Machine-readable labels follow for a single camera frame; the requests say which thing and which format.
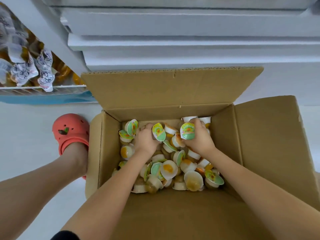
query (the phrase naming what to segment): open cardboard box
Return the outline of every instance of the open cardboard box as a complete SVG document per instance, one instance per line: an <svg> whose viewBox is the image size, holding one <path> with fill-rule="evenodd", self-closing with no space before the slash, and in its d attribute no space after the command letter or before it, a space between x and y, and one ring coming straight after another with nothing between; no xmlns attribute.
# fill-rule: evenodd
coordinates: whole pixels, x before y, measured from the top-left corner
<svg viewBox="0 0 320 240"><path fill-rule="evenodd" d="M294 96L233 102L261 67L84 73L104 111L90 125L85 194L90 197L120 161L118 131L137 119L178 123L212 116L216 147L237 163L320 210L313 161ZM226 182L202 192L164 189L130 194L114 239L272 239Z"/></svg>

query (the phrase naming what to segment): person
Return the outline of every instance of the person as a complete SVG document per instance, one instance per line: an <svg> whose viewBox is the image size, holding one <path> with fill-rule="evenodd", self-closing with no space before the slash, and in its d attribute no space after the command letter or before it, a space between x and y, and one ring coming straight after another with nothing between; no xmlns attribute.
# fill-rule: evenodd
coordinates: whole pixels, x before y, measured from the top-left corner
<svg viewBox="0 0 320 240"><path fill-rule="evenodd" d="M320 239L320 212L234 162L215 147L198 118L190 122L195 125L195 138L185 140L185 144L221 172L275 238ZM152 126L149 123L138 129L134 155L52 240L110 239L137 175L158 146ZM50 164L0 182L0 239L18 238L56 193L86 173L87 157L87 142L74 141Z"/></svg>

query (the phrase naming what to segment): white floor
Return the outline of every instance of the white floor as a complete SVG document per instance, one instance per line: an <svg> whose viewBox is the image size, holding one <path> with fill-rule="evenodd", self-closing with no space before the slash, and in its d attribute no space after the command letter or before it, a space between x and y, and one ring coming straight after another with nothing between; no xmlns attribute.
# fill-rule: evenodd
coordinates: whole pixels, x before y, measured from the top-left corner
<svg viewBox="0 0 320 240"><path fill-rule="evenodd" d="M58 143L51 131L57 117L76 113L91 121L101 109L99 104L31 106L0 103L0 181L36 169L59 156ZM320 106L301 106L300 111L315 168L320 172ZM84 189L85 181L81 178L64 188L19 240L50 239L85 202Z"/></svg>

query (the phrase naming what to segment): bare leg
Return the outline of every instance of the bare leg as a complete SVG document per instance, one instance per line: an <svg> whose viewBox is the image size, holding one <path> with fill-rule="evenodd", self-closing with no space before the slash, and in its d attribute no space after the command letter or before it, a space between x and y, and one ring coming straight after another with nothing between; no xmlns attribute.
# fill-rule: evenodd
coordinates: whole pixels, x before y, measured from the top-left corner
<svg viewBox="0 0 320 240"><path fill-rule="evenodd" d="M0 182L0 239L18 238L66 185L87 172L84 144L70 144L55 161Z"/></svg>

